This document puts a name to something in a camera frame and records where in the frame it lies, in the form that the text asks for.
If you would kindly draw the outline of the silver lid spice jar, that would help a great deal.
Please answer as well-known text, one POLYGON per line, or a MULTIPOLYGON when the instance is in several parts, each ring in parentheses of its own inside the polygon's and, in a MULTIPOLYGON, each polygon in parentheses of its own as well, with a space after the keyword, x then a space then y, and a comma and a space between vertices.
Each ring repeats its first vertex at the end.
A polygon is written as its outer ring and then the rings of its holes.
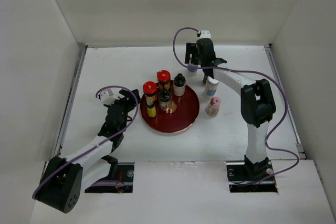
POLYGON ((213 97, 217 91, 218 84, 218 80, 207 77, 204 94, 207 97, 213 97))

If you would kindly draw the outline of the red lid sauce jar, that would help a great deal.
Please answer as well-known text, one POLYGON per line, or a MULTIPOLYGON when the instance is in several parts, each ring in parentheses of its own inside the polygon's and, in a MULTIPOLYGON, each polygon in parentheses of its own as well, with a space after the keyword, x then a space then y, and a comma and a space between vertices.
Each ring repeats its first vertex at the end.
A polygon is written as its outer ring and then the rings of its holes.
POLYGON ((167 70, 160 70, 156 74, 157 80, 158 80, 158 85, 159 89, 170 89, 170 83, 171 83, 171 74, 167 70))
POLYGON ((143 89, 143 93, 145 95, 146 98, 151 97, 153 99, 154 102, 157 101, 158 99, 158 86, 155 82, 153 81, 147 81, 143 84, 142 86, 143 89))

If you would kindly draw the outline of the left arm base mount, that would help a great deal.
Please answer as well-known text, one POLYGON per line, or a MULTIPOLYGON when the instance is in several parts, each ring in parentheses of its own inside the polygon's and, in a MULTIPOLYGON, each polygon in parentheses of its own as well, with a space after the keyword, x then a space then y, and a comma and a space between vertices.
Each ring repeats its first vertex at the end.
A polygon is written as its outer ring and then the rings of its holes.
POLYGON ((87 194, 128 194, 133 193, 135 163, 120 163, 112 156, 102 158, 109 164, 105 177, 96 180, 93 186, 84 190, 87 194))

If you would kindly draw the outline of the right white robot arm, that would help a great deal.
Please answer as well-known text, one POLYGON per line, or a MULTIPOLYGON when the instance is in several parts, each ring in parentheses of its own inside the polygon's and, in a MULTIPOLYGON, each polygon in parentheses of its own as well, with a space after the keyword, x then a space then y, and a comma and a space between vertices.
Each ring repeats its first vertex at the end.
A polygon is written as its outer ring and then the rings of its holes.
POLYGON ((252 182, 262 179, 270 168, 265 138, 276 111, 274 96, 268 80, 253 80, 237 70, 219 67, 225 62, 216 57, 209 38, 186 43, 185 64, 202 67, 206 76, 227 85, 240 96, 240 112, 248 130, 247 151, 244 163, 230 166, 227 173, 231 182, 252 182))

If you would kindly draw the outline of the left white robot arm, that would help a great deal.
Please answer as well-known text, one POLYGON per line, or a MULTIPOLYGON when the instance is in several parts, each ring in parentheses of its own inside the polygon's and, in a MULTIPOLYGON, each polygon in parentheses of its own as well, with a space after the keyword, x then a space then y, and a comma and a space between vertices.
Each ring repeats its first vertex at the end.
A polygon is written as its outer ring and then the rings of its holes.
POLYGON ((135 119, 129 117, 128 113, 132 110, 138 112, 140 96, 137 89, 131 91, 122 86, 114 87, 120 89, 123 97, 107 105, 108 114, 99 134, 70 157, 53 157, 32 199, 68 213, 79 199, 84 171, 120 145, 123 132, 135 119))

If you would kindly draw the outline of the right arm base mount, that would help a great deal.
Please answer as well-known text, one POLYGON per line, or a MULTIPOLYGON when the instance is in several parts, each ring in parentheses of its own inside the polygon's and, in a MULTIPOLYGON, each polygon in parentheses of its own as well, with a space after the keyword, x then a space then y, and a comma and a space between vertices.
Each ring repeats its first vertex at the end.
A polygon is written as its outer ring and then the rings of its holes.
POLYGON ((273 176, 271 162, 251 164, 231 162, 226 164, 229 191, 231 193, 277 193, 277 184, 273 176))

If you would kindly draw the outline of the pink lid spice jar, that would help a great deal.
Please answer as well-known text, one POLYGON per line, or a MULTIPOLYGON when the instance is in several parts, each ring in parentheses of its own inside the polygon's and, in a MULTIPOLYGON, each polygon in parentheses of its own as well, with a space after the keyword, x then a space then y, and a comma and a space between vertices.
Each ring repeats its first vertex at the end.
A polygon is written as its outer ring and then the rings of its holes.
POLYGON ((221 105, 221 99, 218 97, 211 98, 205 111, 209 116, 216 116, 219 113, 219 108, 221 105))

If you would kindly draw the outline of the black cap pepper jar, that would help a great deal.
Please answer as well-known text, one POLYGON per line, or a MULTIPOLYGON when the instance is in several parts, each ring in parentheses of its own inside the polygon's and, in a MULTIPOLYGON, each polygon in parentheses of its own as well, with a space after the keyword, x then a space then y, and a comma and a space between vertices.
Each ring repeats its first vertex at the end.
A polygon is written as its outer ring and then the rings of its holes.
POLYGON ((203 75, 203 80, 202 80, 202 83, 203 83, 204 85, 206 85, 207 78, 208 78, 208 75, 204 74, 204 75, 203 75))

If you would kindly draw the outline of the black cap brown spice bottle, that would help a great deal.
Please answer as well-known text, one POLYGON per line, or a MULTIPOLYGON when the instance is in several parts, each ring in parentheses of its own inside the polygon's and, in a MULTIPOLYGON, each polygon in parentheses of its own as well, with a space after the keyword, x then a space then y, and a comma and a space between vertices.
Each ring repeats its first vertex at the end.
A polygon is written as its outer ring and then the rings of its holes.
POLYGON ((172 107, 172 95, 168 89, 159 92, 159 106, 163 111, 168 111, 172 107))

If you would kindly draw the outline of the yellow label small bottle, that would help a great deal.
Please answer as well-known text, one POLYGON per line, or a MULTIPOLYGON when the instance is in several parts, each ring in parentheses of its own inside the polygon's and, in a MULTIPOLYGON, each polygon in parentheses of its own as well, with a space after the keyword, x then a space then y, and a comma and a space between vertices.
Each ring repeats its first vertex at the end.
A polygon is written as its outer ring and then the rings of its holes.
POLYGON ((154 99, 152 97, 146 98, 146 109, 149 117, 151 118, 156 117, 156 107, 154 99))

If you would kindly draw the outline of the blue label silver lid jar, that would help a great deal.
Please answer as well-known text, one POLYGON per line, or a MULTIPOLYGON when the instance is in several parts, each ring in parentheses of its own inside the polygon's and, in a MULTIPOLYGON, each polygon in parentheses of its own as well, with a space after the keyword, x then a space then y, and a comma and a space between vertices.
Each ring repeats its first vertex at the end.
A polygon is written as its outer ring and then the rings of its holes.
POLYGON ((189 63, 187 65, 187 73, 190 77, 194 77, 197 75, 197 71, 198 71, 198 65, 195 65, 193 63, 189 63))

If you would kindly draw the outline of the black cap white salt bottle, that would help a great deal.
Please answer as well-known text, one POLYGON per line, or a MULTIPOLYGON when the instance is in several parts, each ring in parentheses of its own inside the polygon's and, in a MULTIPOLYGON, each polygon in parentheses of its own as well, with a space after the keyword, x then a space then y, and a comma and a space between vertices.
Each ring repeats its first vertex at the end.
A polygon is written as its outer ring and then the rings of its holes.
POLYGON ((181 97, 184 95, 185 89, 186 89, 186 79, 181 73, 178 73, 173 81, 174 94, 178 97, 181 97))

